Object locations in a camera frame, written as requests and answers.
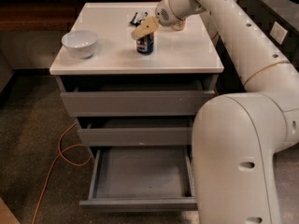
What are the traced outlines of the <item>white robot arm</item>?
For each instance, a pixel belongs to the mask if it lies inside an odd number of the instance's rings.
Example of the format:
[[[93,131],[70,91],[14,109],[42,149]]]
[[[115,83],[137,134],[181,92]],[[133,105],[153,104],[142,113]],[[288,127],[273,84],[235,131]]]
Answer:
[[[281,224],[276,153],[299,142],[299,77],[235,0],[163,0],[133,33],[140,38],[208,12],[244,86],[198,111],[192,128],[200,224]]]

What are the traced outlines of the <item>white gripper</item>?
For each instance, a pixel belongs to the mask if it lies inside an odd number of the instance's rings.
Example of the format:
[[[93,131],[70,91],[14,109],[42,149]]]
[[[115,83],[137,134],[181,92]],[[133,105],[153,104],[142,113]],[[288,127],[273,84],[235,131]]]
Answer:
[[[175,23],[184,21],[187,17],[205,11],[197,0],[163,0],[156,9],[155,16],[144,19],[132,32],[131,37],[138,40],[146,35],[156,32],[161,24],[170,27]]]

